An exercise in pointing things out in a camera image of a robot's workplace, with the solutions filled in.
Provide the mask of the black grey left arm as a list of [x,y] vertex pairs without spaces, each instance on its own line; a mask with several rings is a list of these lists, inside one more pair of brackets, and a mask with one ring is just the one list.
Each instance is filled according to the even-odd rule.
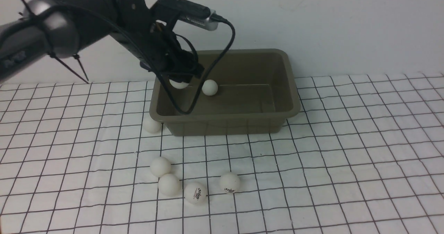
[[213,31],[215,12],[188,0],[31,0],[22,17],[1,25],[1,80],[45,55],[61,62],[110,35],[141,68],[176,82],[200,78],[195,49],[182,49],[173,28],[178,20]]

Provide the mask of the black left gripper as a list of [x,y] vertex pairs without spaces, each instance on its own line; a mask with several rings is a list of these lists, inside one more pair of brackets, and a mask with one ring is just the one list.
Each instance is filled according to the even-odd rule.
[[201,79],[204,68],[195,49],[184,50],[178,36],[156,21],[117,22],[111,36],[136,58],[141,67],[166,80],[189,84]]

